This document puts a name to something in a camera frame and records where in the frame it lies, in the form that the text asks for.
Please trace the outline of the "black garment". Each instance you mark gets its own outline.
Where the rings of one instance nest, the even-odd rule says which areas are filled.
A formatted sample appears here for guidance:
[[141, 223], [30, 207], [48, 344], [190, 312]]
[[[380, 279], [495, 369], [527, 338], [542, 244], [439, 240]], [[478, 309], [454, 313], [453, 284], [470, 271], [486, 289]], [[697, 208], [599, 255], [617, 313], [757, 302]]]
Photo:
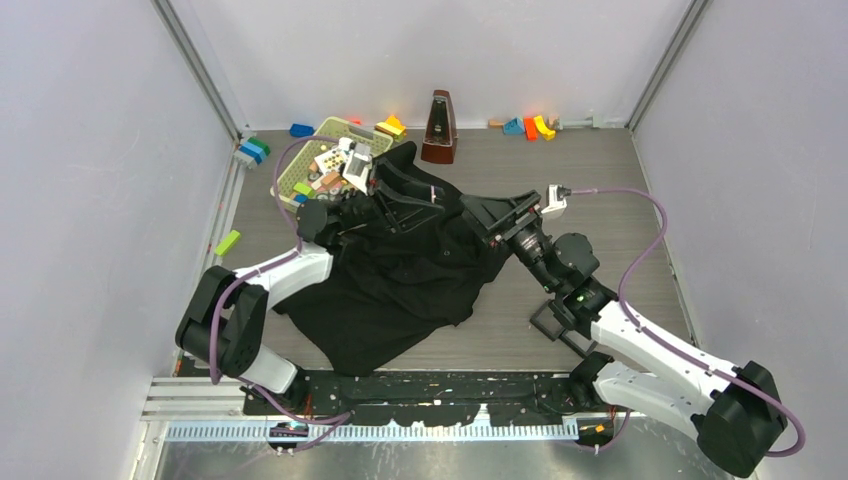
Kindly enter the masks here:
[[473, 313], [481, 289], [511, 253], [484, 245], [462, 219], [460, 191], [415, 165], [406, 141], [383, 159], [412, 178], [441, 188], [445, 211], [409, 233], [358, 237], [327, 280], [277, 303], [333, 370], [366, 376]]

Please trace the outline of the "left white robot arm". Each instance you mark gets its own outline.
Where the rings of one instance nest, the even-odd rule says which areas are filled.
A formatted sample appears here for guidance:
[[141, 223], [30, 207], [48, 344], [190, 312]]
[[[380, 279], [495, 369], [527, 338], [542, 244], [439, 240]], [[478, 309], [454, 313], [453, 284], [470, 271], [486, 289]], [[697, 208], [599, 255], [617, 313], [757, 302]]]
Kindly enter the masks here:
[[268, 390], [280, 412], [298, 412], [307, 398], [298, 367], [263, 343], [267, 312], [295, 293], [327, 280], [337, 257], [361, 235], [407, 233], [441, 215], [446, 193], [385, 158], [360, 176], [346, 166], [349, 188], [333, 200], [309, 198], [294, 212], [299, 243], [257, 265], [208, 268], [176, 329], [175, 343], [227, 376]]

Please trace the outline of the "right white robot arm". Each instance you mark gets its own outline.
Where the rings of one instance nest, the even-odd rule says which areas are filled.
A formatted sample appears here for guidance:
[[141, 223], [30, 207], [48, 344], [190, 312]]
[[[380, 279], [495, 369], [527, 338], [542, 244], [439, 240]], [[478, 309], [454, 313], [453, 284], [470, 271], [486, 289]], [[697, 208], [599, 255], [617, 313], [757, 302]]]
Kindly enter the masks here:
[[551, 187], [541, 208], [535, 191], [507, 198], [464, 195], [462, 217], [488, 247], [506, 247], [552, 295], [563, 333], [576, 332], [644, 367], [637, 372], [600, 352], [571, 372], [571, 397], [584, 410], [603, 403], [635, 410], [694, 440], [717, 467], [750, 476], [789, 424], [772, 373], [755, 361], [738, 366], [704, 352], [639, 314], [594, 273], [588, 238], [552, 238], [546, 216], [566, 206], [569, 189]]

